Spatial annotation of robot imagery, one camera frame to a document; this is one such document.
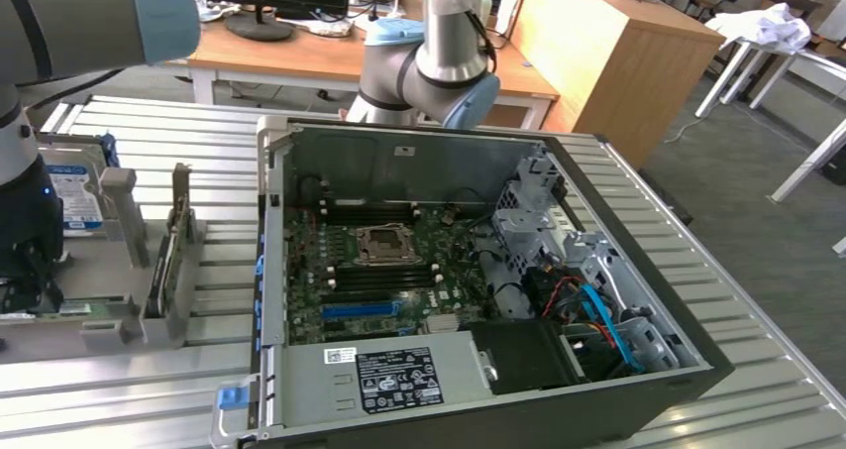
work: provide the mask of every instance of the metal slat table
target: metal slat table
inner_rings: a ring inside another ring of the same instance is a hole
[[[60,104],[45,130],[117,137],[121,162],[137,169],[134,197],[146,218],[166,215],[173,164],[192,164],[192,201],[209,232],[186,346],[0,367],[0,447],[208,445],[214,387],[248,372],[253,134],[257,118],[273,113],[116,97]],[[671,408],[629,440],[607,447],[846,449],[842,396],[635,171],[592,137],[560,140],[736,366],[697,401]],[[595,227],[587,210],[571,204]]]

